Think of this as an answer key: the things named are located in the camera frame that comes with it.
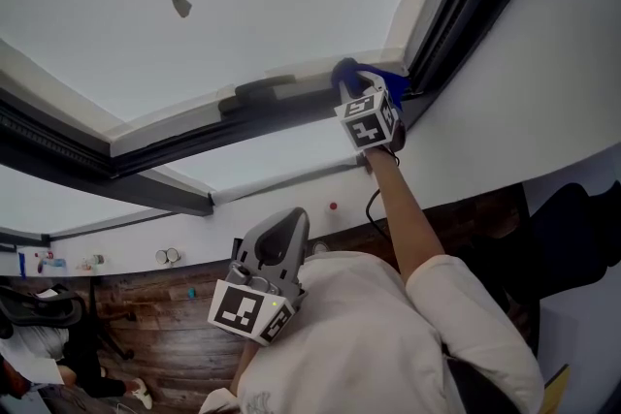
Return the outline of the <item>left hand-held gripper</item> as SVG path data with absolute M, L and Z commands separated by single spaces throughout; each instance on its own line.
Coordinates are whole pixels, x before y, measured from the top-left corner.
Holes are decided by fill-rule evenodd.
M 208 322 L 223 331 L 272 344 L 307 295 L 298 278 L 310 220 L 301 207 L 272 214 L 251 228 L 229 272 L 216 282 Z

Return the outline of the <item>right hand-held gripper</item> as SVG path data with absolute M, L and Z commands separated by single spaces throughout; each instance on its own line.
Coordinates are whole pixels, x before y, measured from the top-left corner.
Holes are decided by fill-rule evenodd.
M 355 98 L 349 85 L 341 80 L 341 105 L 335 108 L 352 146 L 358 152 L 387 147 L 399 152 L 406 142 L 406 127 L 386 90 L 384 78 L 369 71 L 358 71 L 362 96 Z

